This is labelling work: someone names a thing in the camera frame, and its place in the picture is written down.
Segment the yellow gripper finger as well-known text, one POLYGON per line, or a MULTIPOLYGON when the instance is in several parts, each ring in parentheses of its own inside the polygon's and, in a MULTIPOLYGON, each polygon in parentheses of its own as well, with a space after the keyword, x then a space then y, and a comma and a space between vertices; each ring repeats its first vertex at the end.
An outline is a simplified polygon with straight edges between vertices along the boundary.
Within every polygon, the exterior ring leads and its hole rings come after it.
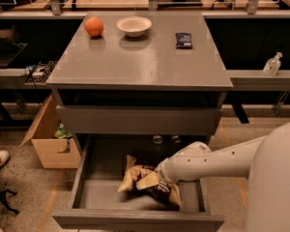
POLYGON ((138 190, 143 190, 156 186, 160 182, 160 177, 157 172, 151 172, 144 178, 139 180, 135 185, 138 190))

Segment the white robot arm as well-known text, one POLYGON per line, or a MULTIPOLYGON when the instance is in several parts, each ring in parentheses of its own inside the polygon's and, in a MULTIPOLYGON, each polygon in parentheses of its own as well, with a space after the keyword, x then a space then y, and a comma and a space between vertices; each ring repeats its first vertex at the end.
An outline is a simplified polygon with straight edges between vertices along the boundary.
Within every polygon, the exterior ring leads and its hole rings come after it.
POLYGON ((290 123, 214 152, 204 143, 191 143, 161 161, 136 187, 204 177, 248 178, 245 232, 290 232, 290 123))

